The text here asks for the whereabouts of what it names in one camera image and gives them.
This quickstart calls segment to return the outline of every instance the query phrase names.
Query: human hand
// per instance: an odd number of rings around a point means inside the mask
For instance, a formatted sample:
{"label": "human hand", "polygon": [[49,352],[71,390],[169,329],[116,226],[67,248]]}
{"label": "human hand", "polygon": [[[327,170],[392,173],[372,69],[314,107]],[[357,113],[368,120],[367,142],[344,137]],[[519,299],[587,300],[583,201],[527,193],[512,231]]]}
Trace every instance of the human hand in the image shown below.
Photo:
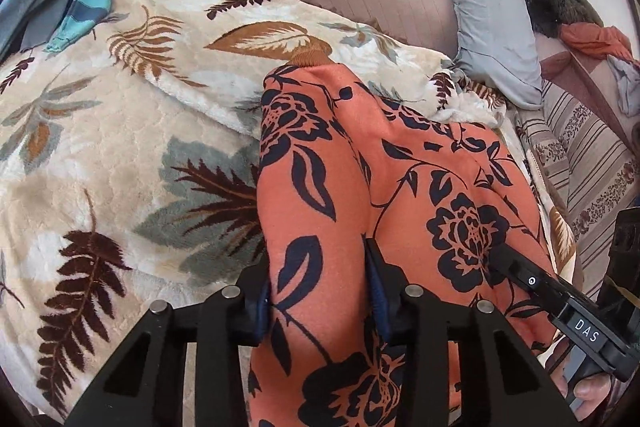
{"label": "human hand", "polygon": [[[556,349],[553,354],[546,361],[546,368],[551,367],[555,361],[564,353],[564,350],[569,345],[569,339],[565,338],[558,343]],[[567,392],[569,390],[569,384],[564,377],[564,367],[569,362],[569,357],[566,357],[562,362],[558,365],[556,370],[551,374],[551,380],[554,381],[562,396],[566,397]],[[611,378],[606,373],[601,373],[599,375],[593,375],[589,378],[584,378],[580,380],[575,385],[574,394],[576,398],[583,400],[580,407],[575,410],[575,417],[578,421],[582,421],[587,416],[589,416],[593,411],[596,410],[596,407],[599,406],[607,396],[609,396],[609,391],[611,390]]]}

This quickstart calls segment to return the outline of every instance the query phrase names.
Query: metal rivet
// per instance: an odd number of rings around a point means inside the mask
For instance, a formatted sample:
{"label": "metal rivet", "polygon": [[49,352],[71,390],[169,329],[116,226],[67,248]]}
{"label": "metal rivet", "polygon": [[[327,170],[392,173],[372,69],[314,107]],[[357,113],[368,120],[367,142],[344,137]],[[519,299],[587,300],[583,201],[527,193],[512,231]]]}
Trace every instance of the metal rivet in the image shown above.
{"label": "metal rivet", "polygon": [[240,288],[235,285],[227,286],[222,288],[222,296],[225,299],[235,299],[241,294]]}
{"label": "metal rivet", "polygon": [[424,290],[422,289],[422,286],[418,286],[417,284],[410,284],[404,289],[404,293],[414,298],[422,297]]}
{"label": "metal rivet", "polygon": [[151,303],[151,306],[149,306],[149,310],[156,315],[161,314],[166,308],[167,308],[167,303],[162,299],[153,301]]}
{"label": "metal rivet", "polygon": [[494,303],[489,301],[478,301],[476,307],[478,307],[479,312],[487,314],[492,313],[495,310]]}

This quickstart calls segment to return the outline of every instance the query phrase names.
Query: blue striped cloth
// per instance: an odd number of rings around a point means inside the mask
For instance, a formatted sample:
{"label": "blue striped cloth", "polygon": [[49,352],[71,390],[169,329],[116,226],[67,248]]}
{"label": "blue striped cloth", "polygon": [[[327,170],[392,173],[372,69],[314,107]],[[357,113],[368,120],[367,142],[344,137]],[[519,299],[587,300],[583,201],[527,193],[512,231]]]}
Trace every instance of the blue striped cloth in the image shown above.
{"label": "blue striped cloth", "polygon": [[65,18],[49,39],[46,52],[60,53],[84,37],[111,11],[111,0],[73,0]]}

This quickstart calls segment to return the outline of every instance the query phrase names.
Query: light blue pillow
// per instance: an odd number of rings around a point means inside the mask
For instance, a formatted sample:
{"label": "light blue pillow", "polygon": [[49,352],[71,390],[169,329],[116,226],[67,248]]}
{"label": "light blue pillow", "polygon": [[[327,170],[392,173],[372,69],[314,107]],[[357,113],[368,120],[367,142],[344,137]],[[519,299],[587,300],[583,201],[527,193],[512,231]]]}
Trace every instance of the light blue pillow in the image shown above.
{"label": "light blue pillow", "polygon": [[456,65],[497,87],[518,107],[542,107],[536,39],[524,0],[453,0],[458,17]]}

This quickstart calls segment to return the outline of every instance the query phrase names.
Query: orange fabric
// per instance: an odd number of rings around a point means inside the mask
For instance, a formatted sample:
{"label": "orange fabric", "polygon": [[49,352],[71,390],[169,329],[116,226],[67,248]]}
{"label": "orange fabric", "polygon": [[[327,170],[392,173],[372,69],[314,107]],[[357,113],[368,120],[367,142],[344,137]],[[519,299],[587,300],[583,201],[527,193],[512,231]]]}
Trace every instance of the orange fabric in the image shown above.
{"label": "orange fabric", "polygon": [[364,237],[410,282],[460,305],[489,299],[533,351],[551,343],[546,314],[486,265],[507,242],[552,272],[533,194],[491,130],[429,121],[340,64],[288,64],[264,89],[257,204],[273,322],[252,354],[253,425],[393,425],[404,352],[374,330]]}
{"label": "orange fabric", "polygon": [[613,55],[627,62],[636,62],[632,54],[631,42],[615,26],[601,28],[589,22],[562,24],[560,39],[567,46],[599,60],[606,60],[607,55]]}

